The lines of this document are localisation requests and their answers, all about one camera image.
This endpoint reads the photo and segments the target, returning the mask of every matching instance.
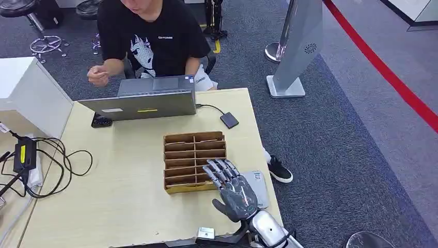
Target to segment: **cardboard organizer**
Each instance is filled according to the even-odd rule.
[[[220,131],[164,136],[164,189],[168,194],[217,189],[202,166],[226,157]]]

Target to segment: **red stripe on floor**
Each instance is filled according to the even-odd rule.
[[[415,112],[427,124],[438,133],[438,116],[417,96],[415,95],[401,79],[391,71],[391,69],[378,57],[378,55],[369,47],[362,37],[354,30],[353,26],[342,15],[339,9],[331,0],[323,0],[332,15],[336,18],[339,25],[350,36],[359,50],[367,57],[379,73],[393,86],[403,100],[414,109]]]

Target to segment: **robotic hand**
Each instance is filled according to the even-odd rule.
[[[252,247],[303,248],[272,215],[257,207],[256,194],[233,163],[220,159],[207,162],[202,168],[219,189],[224,202],[213,199],[213,206],[231,221],[249,224],[249,231],[255,234]]]

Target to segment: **black sneaker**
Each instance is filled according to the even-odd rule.
[[[276,156],[271,156],[271,163],[268,164],[269,172],[277,181],[288,183],[293,179],[293,175],[290,170],[284,168],[281,165],[281,161]]]

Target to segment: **light wood table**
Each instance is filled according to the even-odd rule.
[[[270,198],[267,209],[282,223],[247,89],[198,92],[197,103],[232,112],[240,124],[228,130],[220,112],[203,107],[196,115],[117,121],[93,129],[93,112],[75,103],[62,141],[68,150],[87,149],[95,163],[89,175],[73,178],[61,194],[39,200],[20,248],[107,248],[189,239],[199,227],[216,235],[236,231],[211,204],[218,191],[168,195],[163,188],[163,136],[218,131],[225,134],[227,157],[241,172],[260,170]],[[86,156],[72,157],[84,170]],[[50,169],[45,185],[59,171]]]
[[[17,140],[12,137],[9,133],[2,133],[0,132],[0,156],[2,156],[6,151],[14,151],[15,144],[17,143]],[[53,147],[50,147],[49,145],[40,144],[40,149],[43,149],[44,151],[48,152],[49,154],[53,155],[55,153],[55,149]],[[43,174],[48,171],[51,160],[47,158],[46,156],[41,156],[41,154],[38,154],[41,158],[41,167],[43,170]],[[10,158],[8,162],[5,164],[5,173],[7,174],[15,174],[12,171],[13,168],[13,159]],[[0,175],[0,183],[8,183],[12,177],[10,176],[3,176]],[[20,193],[24,193],[23,185],[20,181],[17,181],[13,185],[14,189],[18,190]],[[26,195],[25,198],[21,198],[12,190],[6,191],[6,193],[3,195],[3,198],[6,200],[6,205],[4,208],[0,210],[0,239],[1,235],[8,229],[10,224],[13,222],[15,217],[21,213],[23,208],[27,205],[29,202],[29,195]],[[23,213],[23,215],[19,218],[17,223],[14,225],[11,232],[6,236],[3,243],[0,245],[0,247],[18,247],[19,243],[21,241],[21,238],[23,236],[24,230],[26,228],[27,222],[30,218],[30,215],[32,213],[33,207],[35,205],[35,200],[32,199],[29,206]]]

